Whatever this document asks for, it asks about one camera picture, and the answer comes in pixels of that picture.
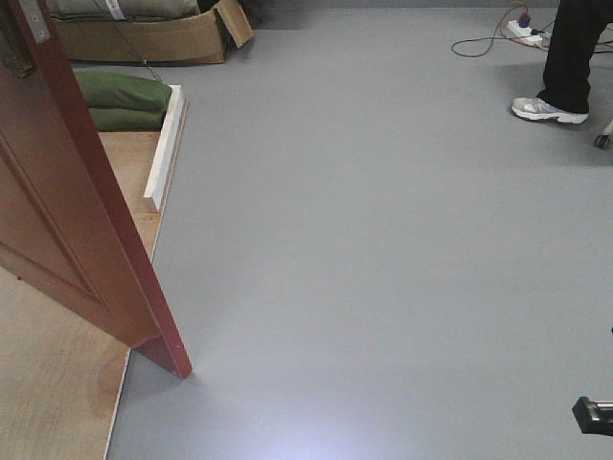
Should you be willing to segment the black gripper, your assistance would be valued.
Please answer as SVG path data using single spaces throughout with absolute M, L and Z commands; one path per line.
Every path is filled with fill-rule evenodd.
M 582 434 L 612 435 L 612 401 L 591 401 L 580 397 L 572 413 Z

